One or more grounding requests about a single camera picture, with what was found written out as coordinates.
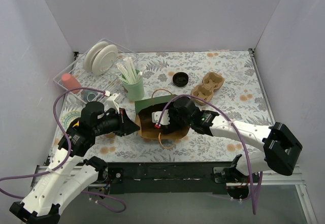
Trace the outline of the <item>green brown paper bag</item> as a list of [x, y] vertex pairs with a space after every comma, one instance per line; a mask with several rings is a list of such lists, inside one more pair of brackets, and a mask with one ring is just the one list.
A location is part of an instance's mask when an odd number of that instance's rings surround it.
[[187, 135], [189, 127], [170, 123], [168, 125], [162, 125], [159, 129], [155, 128], [155, 112], [161, 111], [167, 102], [176, 96], [166, 89], [163, 91], [167, 92], [168, 95], [156, 97], [155, 93], [158, 90], [155, 90], [151, 98], [135, 102], [135, 123], [140, 127], [138, 135], [143, 139], [158, 140], [162, 148], [172, 149], [175, 146], [174, 144], [166, 146], [162, 143], [162, 140], [180, 140]]

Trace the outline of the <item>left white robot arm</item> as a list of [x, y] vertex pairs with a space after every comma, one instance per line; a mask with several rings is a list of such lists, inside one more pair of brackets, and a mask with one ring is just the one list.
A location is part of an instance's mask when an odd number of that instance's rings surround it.
[[87, 103], [64, 132], [48, 170], [26, 197], [11, 205], [10, 212], [25, 223], [58, 223], [66, 206], [88, 185], [107, 180], [107, 163], [96, 156], [85, 159], [82, 169], [68, 178], [96, 137], [109, 133], [123, 137], [139, 129], [124, 108], [105, 111], [101, 102]]

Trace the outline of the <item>black coffee lid stack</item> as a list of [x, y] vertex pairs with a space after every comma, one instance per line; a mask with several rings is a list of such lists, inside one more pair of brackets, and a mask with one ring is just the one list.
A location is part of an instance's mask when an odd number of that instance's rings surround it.
[[189, 76], [185, 72], [177, 72], [172, 78], [173, 84], [177, 87], [184, 87], [188, 84]]

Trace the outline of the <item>yellow blue patterned bowl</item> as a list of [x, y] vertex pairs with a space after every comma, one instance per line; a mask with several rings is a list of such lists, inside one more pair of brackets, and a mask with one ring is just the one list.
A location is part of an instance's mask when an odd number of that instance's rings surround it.
[[80, 111], [69, 111], [66, 114], [64, 114], [60, 119], [61, 125], [64, 128], [64, 130], [66, 130], [69, 127], [72, 121], [79, 118], [80, 116], [81, 116]]

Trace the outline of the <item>green straw holder cup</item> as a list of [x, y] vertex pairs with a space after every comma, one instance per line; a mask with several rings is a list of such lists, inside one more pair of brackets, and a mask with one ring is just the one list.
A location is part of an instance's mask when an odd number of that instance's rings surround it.
[[130, 101], [139, 101], [142, 100], [145, 94], [144, 91], [144, 84], [143, 84], [143, 77], [140, 76], [140, 78], [137, 80], [135, 84], [128, 84], [125, 83], [125, 78], [122, 75], [122, 86], [124, 89], [124, 92], [126, 94], [126, 97]]

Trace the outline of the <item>grey blue small bowl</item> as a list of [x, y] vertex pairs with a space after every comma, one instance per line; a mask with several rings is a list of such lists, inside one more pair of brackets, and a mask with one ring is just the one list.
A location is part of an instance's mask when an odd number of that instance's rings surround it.
[[97, 96], [98, 96], [97, 91], [88, 90], [88, 89], [84, 89], [81, 91], [81, 99], [84, 103], [96, 101]]

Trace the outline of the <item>pink plastic cup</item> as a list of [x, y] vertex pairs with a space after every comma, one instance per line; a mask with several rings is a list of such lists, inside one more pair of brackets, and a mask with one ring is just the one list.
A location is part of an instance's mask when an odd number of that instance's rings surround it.
[[78, 80], [70, 73], [65, 73], [61, 76], [61, 81], [64, 85], [64, 87], [67, 90], [75, 88], [76, 90], [73, 90], [72, 93], [76, 94], [80, 90], [78, 88], [81, 87], [81, 84], [78, 82]]

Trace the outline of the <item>floral patterned table mat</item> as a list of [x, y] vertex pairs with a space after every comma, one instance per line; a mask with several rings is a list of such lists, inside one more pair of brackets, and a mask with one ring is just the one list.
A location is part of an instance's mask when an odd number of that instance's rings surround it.
[[[222, 128], [241, 134], [239, 122], [254, 126], [273, 123], [273, 118], [249, 51], [144, 52], [136, 67], [143, 72], [144, 97], [189, 94], [208, 72], [224, 78], [224, 84], [202, 110], [219, 108], [227, 115]], [[189, 130], [178, 140], [100, 136], [85, 157], [108, 162], [212, 162], [230, 161], [237, 154], [256, 152], [248, 142], [210, 137]]]

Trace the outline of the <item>white wrapped straws bundle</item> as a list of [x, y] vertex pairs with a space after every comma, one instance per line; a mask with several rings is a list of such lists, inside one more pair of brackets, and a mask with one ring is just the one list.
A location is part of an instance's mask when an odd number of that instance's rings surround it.
[[123, 59], [124, 64], [118, 63], [117, 68], [119, 69], [121, 75], [119, 76], [120, 80], [125, 84], [136, 84], [140, 81], [143, 76], [144, 71], [147, 67], [142, 67], [140, 70], [136, 70], [133, 59], [128, 56]]

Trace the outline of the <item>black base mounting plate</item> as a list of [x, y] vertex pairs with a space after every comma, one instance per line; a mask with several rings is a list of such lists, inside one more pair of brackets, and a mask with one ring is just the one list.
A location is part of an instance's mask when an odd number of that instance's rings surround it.
[[213, 193], [225, 195], [227, 184], [246, 186], [248, 178], [232, 162], [105, 163], [95, 177], [109, 193]]

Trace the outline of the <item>clear plastic dish rack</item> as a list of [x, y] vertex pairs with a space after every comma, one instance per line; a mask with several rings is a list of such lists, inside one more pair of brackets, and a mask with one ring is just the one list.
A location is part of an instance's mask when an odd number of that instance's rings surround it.
[[85, 53], [77, 56], [76, 60], [56, 75], [53, 81], [64, 90], [74, 85], [90, 87], [98, 90], [108, 90], [119, 96], [120, 103], [124, 97], [121, 72], [117, 64], [126, 65], [128, 60], [138, 66], [140, 55], [110, 40], [101, 39]]

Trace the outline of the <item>white plate front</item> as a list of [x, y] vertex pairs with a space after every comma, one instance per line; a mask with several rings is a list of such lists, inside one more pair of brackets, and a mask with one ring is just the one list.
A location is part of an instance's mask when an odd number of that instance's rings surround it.
[[117, 60], [118, 49], [115, 45], [108, 45], [102, 49], [94, 59], [92, 73], [99, 76], [114, 65]]

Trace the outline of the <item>white plate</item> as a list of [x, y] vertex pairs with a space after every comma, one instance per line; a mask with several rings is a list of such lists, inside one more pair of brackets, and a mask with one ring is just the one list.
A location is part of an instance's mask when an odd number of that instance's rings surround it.
[[86, 72], [91, 72], [92, 71], [92, 64], [93, 61], [95, 59], [95, 57], [97, 56], [97, 54], [104, 49], [106, 46], [108, 46], [108, 42], [106, 41], [101, 41], [98, 42], [97, 44], [95, 44], [87, 53], [84, 62], [83, 62], [83, 69]]
[[92, 73], [99, 76], [114, 65], [117, 60], [118, 49], [115, 45], [108, 45], [102, 49], [94, 59]]

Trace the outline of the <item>white plate rear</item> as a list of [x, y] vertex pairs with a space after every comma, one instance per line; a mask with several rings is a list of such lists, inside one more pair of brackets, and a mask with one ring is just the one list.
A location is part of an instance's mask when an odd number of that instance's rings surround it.
[[101, 41], [98, 42], [97, 44], [95, 44], [87, 53], [84, 62], [83, 62], [83, 69], [86, 72], [91, 72], [92, 71], [92, 64], [93, 61], [95, 59], [95, 57], [97, 56], [97, 54], [104, 49], [106, 46], [108, 46], [108, 42], [106, 41]]

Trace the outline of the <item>aluminium frame rail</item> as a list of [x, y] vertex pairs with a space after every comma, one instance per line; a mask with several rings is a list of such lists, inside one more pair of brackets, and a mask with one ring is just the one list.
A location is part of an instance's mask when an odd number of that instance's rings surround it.
[[[90, 187], [96, 188], [96, 187], [102, 187], [102, 185], [103, 185], [103, 184], [96, 184], [95, 180], [92, 183], [90, 183], [89, 181], [90, 181], [90, 178], [87, 180], [86, 183], [89, 183]], [[312, 210], [310, 201], [305, 200], [306, 198], [308, 198], [307, 194], [306, 194], [307, 192], [305, 189], [303, 190], [303, 187], [300, 187], [300, 185], [305, 186], [304, 183], [305, 182], [302, 178], [302, 173], [300, 173], [298, 167], [296, 167], [294, 169], [293, 174], [290, 176], [283, 176], [283, 175], [280, 175], [272, 170], [264, 171], [262, 177], [260, 177], [260, 175], [257, 173], [253, 174], [254, 189], [257, 187], [258, 184], [260, 186], [259, 189], [261, 189], [262, 185], [295, 185], [296, 189], [298, 191], [298, 194], [300, 195], [299, 199], [300, 199], [307, 223], [317, 223], [317, 220], [316, 220], [315, 214]], [[237, 185], [227, 184], [226, 187], [236, 188]], [[246, 193], [248, 191], [247, 189], [249, 189], [249, 186], [244, 187], [244, 190], [230, 190], [233, 192], [230, 194], [227, 192], [226, 195], [228, 195], [228, 197], [226, 197], [226, 198], [234, 198], [238, 201], [240, 199], [242, 199], [242, 201], [243, 201], [244, 197], [239, 197], [238, 194], [239, 194], [239, 191]], [[218, 197], [225, 196], [225, 195], [220, 195], [220, 194], [214, 194], [214, 195], [216, 195]]]

